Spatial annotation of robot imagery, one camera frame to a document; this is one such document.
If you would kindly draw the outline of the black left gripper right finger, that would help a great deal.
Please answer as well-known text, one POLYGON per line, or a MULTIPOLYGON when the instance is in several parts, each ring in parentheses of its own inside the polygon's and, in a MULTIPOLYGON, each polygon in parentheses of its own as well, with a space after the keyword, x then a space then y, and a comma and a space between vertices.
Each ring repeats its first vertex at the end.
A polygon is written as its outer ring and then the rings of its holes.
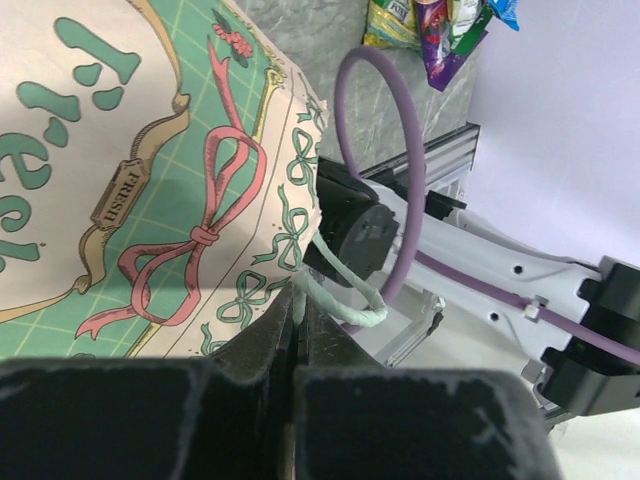
POLYGON ((373 368, 382 365, 369 355, 341 325, 306 294, 296 291, 297 362, 314 368, 373 368))

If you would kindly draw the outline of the green snack pouch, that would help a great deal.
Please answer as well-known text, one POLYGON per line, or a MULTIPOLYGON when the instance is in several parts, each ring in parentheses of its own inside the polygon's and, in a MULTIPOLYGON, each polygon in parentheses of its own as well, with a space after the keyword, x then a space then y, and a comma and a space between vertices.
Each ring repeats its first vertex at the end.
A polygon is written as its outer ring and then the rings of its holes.
POLYGON ((447 2, 450 51, 468 55, 486 33, 492 18, 486 1, 452 0, 447 2))

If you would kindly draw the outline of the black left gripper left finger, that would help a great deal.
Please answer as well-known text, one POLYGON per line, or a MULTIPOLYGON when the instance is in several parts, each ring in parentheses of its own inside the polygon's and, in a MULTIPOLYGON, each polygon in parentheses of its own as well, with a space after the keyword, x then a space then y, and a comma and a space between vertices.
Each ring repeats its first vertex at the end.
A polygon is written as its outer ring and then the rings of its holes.
POLYGON ((293 332, 293 289, 287 285, 258 320, 211 355, 231 381, 260 381, 276 362, 279 350, 287 350, 293 332))

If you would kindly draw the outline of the yellow green Fox's candy bag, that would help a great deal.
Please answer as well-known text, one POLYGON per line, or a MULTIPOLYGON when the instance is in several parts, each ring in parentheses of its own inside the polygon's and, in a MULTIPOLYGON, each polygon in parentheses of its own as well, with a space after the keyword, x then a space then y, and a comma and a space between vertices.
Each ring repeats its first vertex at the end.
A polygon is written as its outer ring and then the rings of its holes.
POLYGON ((362 44, 379 49, 403 48, 418 52, 421 40, 413 2, 369 1, 362 44))

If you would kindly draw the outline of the blue white snack packet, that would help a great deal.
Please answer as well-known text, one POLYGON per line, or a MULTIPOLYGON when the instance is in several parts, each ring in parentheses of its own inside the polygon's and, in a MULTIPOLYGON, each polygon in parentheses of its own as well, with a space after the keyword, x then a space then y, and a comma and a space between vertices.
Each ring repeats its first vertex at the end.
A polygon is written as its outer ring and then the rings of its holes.
POLYGON ((500 21, 514 31, 520 30, 517 18, 518 0, 488 0, 487 3, 500 21))

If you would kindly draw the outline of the purple Fox's candy bag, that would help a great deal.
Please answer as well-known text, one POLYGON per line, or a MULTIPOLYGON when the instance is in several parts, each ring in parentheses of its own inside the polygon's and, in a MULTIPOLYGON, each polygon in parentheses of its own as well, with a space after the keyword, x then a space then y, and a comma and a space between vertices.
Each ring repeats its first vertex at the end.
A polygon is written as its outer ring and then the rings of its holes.
POLYGON ((452 51, 445 0, 415 1, 414 5, 427 82, 443 92, 466 62, 466 56, 452 51))

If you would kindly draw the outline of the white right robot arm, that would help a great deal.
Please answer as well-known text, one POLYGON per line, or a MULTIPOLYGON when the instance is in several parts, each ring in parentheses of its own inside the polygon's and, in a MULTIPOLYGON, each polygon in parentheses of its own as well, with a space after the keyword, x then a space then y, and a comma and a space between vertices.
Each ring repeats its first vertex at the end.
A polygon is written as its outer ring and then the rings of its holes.
POLYGON ((321 234, 360 279, 385 274, 448 299, 511 339, 538 370, 535 393, 553 414, 591 416, 639 404, 639 270, 591 265, 520 243, 408 171, 356 178, 319 163, 321 234))

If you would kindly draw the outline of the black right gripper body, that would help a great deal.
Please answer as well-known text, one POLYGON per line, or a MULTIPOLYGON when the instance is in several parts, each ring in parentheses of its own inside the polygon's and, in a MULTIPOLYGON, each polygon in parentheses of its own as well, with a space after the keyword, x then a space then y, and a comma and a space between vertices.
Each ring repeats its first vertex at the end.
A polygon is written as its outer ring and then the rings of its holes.
POLYGON ((360 279, 382 269, 399 223, 378 194, 339 163, 321 157, 316 190, 319 226, 329 250, 360 279))

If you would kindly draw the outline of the green paper gift bag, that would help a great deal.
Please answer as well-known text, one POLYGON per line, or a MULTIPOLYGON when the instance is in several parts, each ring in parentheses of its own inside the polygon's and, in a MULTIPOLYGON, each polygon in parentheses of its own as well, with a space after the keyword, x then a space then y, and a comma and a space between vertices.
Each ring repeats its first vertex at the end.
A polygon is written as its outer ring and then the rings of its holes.
POLYGON ((209 356, 320 226, 327 106, 233 1, 1 5, 1 355, 209 356))

